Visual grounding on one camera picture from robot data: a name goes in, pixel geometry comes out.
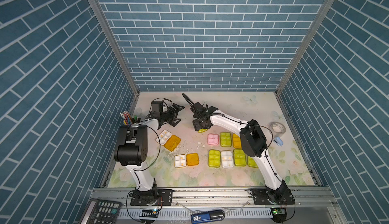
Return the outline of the pink pillbox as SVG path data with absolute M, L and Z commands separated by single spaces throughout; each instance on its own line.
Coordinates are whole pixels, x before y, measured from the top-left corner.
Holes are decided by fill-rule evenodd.
M 207 144 L 211 146 L 217 146 L 219 144 L 219 135 L 218 134 L 208 134 Z

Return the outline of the clear pillbox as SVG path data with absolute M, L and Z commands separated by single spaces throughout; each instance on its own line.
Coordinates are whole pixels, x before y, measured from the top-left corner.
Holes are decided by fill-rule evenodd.
M 234 167 L 234 157 L 232 151 L 221 151 L 221 166 L 223 168 Z

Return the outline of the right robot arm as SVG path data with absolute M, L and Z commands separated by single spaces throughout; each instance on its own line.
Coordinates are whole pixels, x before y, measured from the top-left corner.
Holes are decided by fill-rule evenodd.
M 193 112 L 192 121 L 195 131 L 209 129 L 211 126 L 220 126 L 239 135 L 244 153 L 256 162 L 265 183 L 267 198 L 270 203 L 286 205 L 294 204 L 295 199 L 286 182 L 279 177 L 267 153 L 266 136 L 256 120 L 240 120 L 229 116 L 218 108 L 199 102 L 189 102 Z

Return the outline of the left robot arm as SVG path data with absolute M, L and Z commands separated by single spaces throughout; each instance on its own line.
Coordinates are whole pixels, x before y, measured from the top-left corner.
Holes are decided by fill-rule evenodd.
M 114 160 L 129 170 L 135 180 L 135 190 L 129 193 L 131 206 L 163 205 L 163 195 L 158 193 L 157 183 L 149 168 L 156 162 L 146 163 L 149 131 L 157 133 L 164 124 L 173 127 L 181 121 L 178 113 L 183 106 L 173 103 L 165 106 L 163 101 L 153 101 L 150 112 L 143 120 L 121 126 L 113 151 Z

